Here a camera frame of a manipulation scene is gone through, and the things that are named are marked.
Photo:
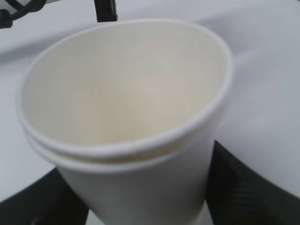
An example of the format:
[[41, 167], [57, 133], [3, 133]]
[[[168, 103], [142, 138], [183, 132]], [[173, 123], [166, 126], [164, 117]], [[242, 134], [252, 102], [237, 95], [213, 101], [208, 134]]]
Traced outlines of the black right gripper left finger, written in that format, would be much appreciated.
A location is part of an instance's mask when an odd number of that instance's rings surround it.
[[0, 202], [2, 225], [84, 225], [88, 213], [57, 169]]

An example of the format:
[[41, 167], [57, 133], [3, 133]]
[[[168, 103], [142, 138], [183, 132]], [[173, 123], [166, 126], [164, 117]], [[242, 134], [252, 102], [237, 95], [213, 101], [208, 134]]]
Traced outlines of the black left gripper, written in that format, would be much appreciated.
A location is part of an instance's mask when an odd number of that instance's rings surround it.
[[94, 5], [98, 23], [118, 20], [116, 0], [94, 0]]

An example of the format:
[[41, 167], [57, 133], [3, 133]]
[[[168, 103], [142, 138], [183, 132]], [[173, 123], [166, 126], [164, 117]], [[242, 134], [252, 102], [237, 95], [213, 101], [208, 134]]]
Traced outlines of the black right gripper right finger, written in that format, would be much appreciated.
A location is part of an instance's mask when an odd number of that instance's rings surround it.
[[206, 203], [215, 225], [298, 225], [300, 199], [214, 143]]

